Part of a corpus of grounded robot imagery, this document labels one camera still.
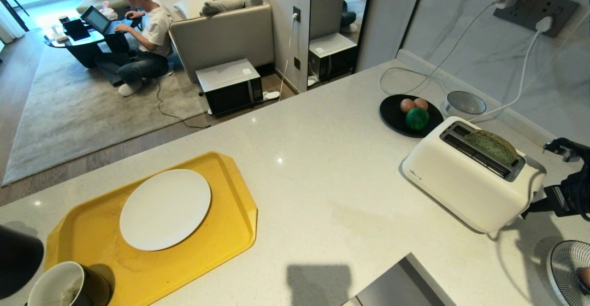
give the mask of pillow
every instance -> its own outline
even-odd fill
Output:
[[[217,0],[205,2],[203,9],[201,10],[201,16],[213,16],[219,12],[225,12],[229,10],[236,10],[244,8],[244,0]]]
[[[193,19],[201,16],[201,9],[205,2],[211,0],[180,0],[174,7],[183,14],[185,19]]]

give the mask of yellow tray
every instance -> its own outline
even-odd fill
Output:
[[[211,187],[211,207],[192,235],[154,252],[124,241],[121,209],[148,176],[70,210],[47,239],[45,269],[64,261],[90,266],[114,285],[109,306],[147,306],[253,245],[258,209],[233,159],[209,152],[170,169],[196,171]]]

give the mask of microwave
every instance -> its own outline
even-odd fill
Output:
[[[323,81],[352,71],[356,65],[356,43],[340,33],[319,37],[310,41],[308,74]]]
[[[259,73],[247,59],[196,71],[212,115],[264,100]]]

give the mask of toaster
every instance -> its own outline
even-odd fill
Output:
[[[547,171],[518,153],[506,165],[464,139],[480,129],[449,117],[422,139],[402,163],[406,178],[476,231],[510,224],[529,207]]]

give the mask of power outlet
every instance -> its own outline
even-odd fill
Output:
[[[578,3],[569,0],[517,0],[510,8],[496,9],[494,16],[533,31],[540,20],[552,16],[553,25],[544,35],[555,37],[577,7]]]
[[[299,21],[299,23],[301,23],[301,10],[299,10],[298,7],[293,6],[293,13],[297,14],[297,18],[295,18],[295,20]]]

